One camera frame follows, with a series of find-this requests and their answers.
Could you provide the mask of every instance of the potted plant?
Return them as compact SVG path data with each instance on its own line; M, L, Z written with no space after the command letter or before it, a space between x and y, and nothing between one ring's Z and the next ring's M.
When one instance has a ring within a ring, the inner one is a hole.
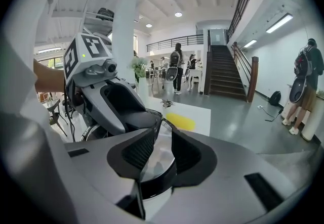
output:
M147 65L147 60L144 58L134 57L131 61L131 68L135 72L135 78L138 83L141 77L145 78L146 65Z
M145 69L147 60L145 58L134 57L131 61L130 67L134 70L135 79L138 83L137 93L141 98L144 105L147 104L148 100L148 86L145 77Z

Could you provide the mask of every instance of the wooden handrail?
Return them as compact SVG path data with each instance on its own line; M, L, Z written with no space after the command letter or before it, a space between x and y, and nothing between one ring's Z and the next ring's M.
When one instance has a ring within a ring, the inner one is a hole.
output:
M247 101L249 103L253 101L255 88L257 86L258 72L259 72L259 58L252 57L252 74L251 74L251 80L250 80L248 97L247 97Z
M252 57L252 65L251 65L249 63L248 59L246 58L246 56L244 55L244 53L237 46L237 42L234 42L234 45L232 45L231 48L234 51L234 56L233 56L234 60L235 60L235 57L237 57L238 61L240 62L241 66L242 66L242 69L243 69L243 71L244 71L244 73L247 76L247 79L249 81L249 90L248 90L248 94L247 94L247 102L251 103L253 101L255 88L256 88L257 80L258 80L259 58L258 57ZM245 63L243 58L248 63L251 71L249 70L249 67L247 66L247 64ZM244 65L246 66L247 70L249 71L250 78L248 77L248 74L247 74L246 70L244 69L242 61L243 61Z
M234 48L237 48L237 50L239 51L240 54L243 55L243 57L245 58L246 62L248 63L248 65L250 66L250 68L252 68L252 65L249 63L248 59L246 58L246 56L244 55L244 53L239 49L239 47L237 46L237 42L234 42L233 44Z
M251 74L250 74L250 78L249 78L248 75L247 75L247 72L245 71L245 69L244 69L244 67L243 67L243 65L242 65L241 60L238 60L238 61L240 62L241 66L242 66L242 69L243 69L243 71L244 71L244 73L245 73L245 76L247 76L247 79L248 79L248 81L249 81L249 83L250 83Z

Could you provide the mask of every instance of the cable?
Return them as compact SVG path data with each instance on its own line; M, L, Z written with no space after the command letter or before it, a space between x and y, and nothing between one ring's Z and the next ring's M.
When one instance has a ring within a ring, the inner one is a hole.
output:
M280 111L278 112L277 116L274 117L274 116L270 115L269 113L267 113L266 110L263 109L263 107L261 107L261 108L262 108L262 110L263 110L267 115L269 115L270 117L273 118L272 120L267 120L267 119L265 119L265 121L270 121L270 122L273 122L274 120L276 120L277 117L278 117L278 115L279 115L280 113L282 113L282 111L283 111L283 109L280 109Z
M64 108L65 108L65 112L66 112L67 118L69 119L69 122L70 122L70 130L71 130L71 134L72 134L72 139L73 139L73 142L75 142L75 137L74 137L75 127L74 127L74 125L72 123L71 116L70 116L69 111L68 111L68 108L67 108L67 95L66 95L66 83L65 83L65 79L64 79L64 100L65 100Z

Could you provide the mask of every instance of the backpack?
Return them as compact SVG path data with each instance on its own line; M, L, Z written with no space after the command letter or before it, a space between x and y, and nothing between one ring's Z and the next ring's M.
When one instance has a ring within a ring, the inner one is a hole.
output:
M277 106L277 105L279 105L280 99L281 99L281 92L280 91L276 91L270 97L269 103L271 105Z
M313 72L313 65L309 51L313 47L304 49L297 57L295 73L297 76L310 76Z

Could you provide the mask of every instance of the gray floor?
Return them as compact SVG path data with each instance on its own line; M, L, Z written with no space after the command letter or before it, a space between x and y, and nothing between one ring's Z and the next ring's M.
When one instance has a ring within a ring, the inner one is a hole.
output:
M211 109L211 133L210 136L221 140L240 144L257 154L286 154L303 151L314 151L319 144L314 140L307 142L301 136L293 136L289 128L281 124L281 117L274 122L258 105L276 116L280 108L267 104L259 94L255 94L252 103L222 97L204 96L197 92L197 84L191 92L187 92L188 83L182 83L182 94L173 93L172 83L165 84L165 89L157 93L153 86L153 95L157 98L169 99L174 102L194 105Z

